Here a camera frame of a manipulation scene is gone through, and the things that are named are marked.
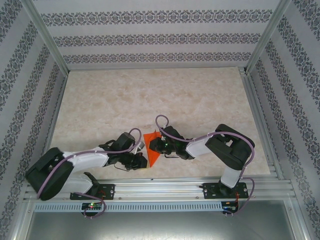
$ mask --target damask wallpaper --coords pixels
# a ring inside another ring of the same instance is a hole
[[[42,155],[66,77],[18,0],[0,1],[0,240]]]
[[[71,70],[244,67],[278,3],[34,1]]]
[[[282,171],[320,239],[320,6],[294,0],[251,72]]]

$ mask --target black bracket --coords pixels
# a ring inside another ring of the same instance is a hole
[[[102,200],[113,200],[115,195],[115,185],[114,184],[100,184],[99,189],[94,197]],[[81,196],[76,193],[70,193],[71,200],[93,200],[90,197]]]
[[[249,197],[245,182],[238,182],[232,189],[232,194],[227,196],[220,192],[218,182],[206,182],[199,187],[203,189],[204,199],[235,199],[236,193],[238,193],[239,199],[247,199]]]

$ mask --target beige marble surface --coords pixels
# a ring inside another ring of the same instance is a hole
[[[256,145],[245,174],[270,174],[236,67],[71,71],[51,147],[83,151],[134,127],[151,133],[158,114],[168,116],[185,138],[213,132],[221,123],[234,128]],[[209,153],[193,160],[160,156],[153,167],[130,172],[113,166],[89,172],[97,179],[207,177],[220,176],[224,167]]]

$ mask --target orange paper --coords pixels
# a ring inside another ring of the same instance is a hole
[[[150,142],[153,139],[156,139],[157,137],[161,138],[161,134],[159,131],[143,134],[143,138],[146,146],[146,153],[148,154],[148,158],[149,158],[150,168],[153,166],[153,164],[157,161],[158,157],[160,156],[160,153],[157,153],[156,151],[152,151],[149,148]]]

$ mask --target vented metal strip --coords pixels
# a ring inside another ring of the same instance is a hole
[[[222,211],[220,201],[198,202],[107,202],[106,212],[145,213],[145,212],[207,212]],[[83,212],[82,202],[39,202],[35,204],[35,213],[72,213]]]

